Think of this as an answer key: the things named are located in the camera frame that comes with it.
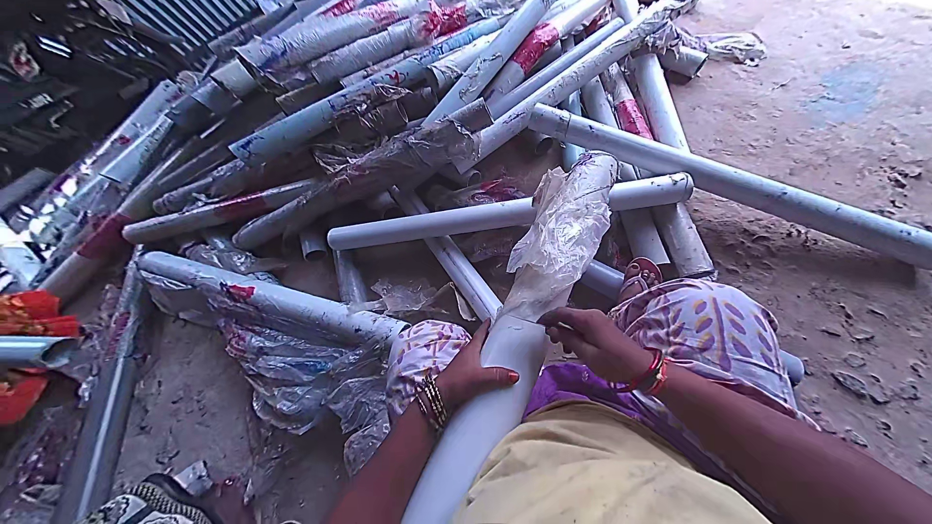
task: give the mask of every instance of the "yellow fabric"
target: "yellow fabric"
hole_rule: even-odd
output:
[[[647,428],[607,407],[577,401],[545,407],[506,435],[453,521],[768,522]]]

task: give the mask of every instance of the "hand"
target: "hand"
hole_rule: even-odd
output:
[[[453,412],[466,401],[494,389],[510,386],[518,382],[518,374],[504,367],[482,367],[479,363],[479,353],[482,345],[486,343],[488,327],[491,321],[486,320],[479,326],[466,347],[459,350],[440,375],[437,375],[437,389],[444,401],[446,410]]]
[[[564,352],[576,353],[605,380],[628,382],[651,366],[651,352],[638,346],[602,311],[556,308],[537,323],[547,327],[553,343],[562,343]]]

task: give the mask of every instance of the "concrete floor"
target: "concrete floor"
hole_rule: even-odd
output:
[[[930,9],[921,0],[703,0],[684,26],[754,31],[770,56],[759,67],[710,62],[673,88],[693,151],[932,229]],[[557,157],[535,159],[513,145],[480,167],[486,179],[505,174],[532,191]],[[797,389],[806,412],[932,491],[929,273],[702,191],[689,207],[720,281],[767,306],[784,349],[807,361],[811,375]],[[359,258],[370,283],[388,274],[445,283],[422,242],[360,250]],[[477,267],[507,293],[501,260]],[[296,263],[284,279],[336,298],[329,262]],[[572,300],[607,306],[585,290]],[[269,462],[251,459],[261,439],[238,365],[216,333],[158,322],[158,360],[137,391],[118,482],[196,459],[216,478],[250,477]],[[889,402],[855,396],[833,371],[860,377]],[[265,453],[284,466],[257,507],[265,522],[317,522],[347,478],[336,420],[286,440],[291,452]]]

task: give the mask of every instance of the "foot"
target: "foot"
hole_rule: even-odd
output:
[[[647,258],[635,258],[624,270],[624,284],[618,295],[621,302],[644,293],[664,280],[656,264]]]

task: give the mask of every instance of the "metal grille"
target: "metal grille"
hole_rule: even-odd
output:
[[[197,59],[220,34],[261,14],[256,0],[120,0],[130,16],[162,33],[180,36],[178,50]]]

